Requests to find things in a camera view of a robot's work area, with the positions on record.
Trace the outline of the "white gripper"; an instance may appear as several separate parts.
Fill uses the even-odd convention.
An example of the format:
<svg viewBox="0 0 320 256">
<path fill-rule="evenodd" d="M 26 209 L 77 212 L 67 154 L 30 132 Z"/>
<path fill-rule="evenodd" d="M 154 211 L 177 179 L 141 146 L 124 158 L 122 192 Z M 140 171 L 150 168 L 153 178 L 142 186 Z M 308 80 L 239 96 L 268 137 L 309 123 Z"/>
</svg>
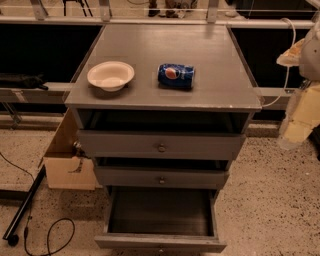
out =
<svg viewBox="0 0 320 256">
<path fill-rule="evenodd" d="M 285 67 L 299 65 L 304 39 L 294 43 L 282 53 L 276 63 Z M 320 125 L 320 82 L 313 81 L 303 90 L 297 90 L 290 98 L 286 116 L 279 130 L 280 147 L 298 147 Z"/>
</svg>

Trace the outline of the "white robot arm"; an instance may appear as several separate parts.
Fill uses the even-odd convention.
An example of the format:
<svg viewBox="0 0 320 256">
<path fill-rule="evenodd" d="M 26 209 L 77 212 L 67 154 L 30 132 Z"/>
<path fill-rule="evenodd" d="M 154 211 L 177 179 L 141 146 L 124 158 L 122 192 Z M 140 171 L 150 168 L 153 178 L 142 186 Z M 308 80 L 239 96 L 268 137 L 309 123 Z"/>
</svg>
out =
<svg viewBox="0 0 320 256">
<path fill-rule="evenodd" d="M 280 147 L 291 150 L 300 146 L 320 125 L 320 23 L 316 22 L 276 63 L 298 67 L 299 74 L 307 81 L 303 89 L 297 89 L 290 97 L 279 130 Z"/>
</svg>

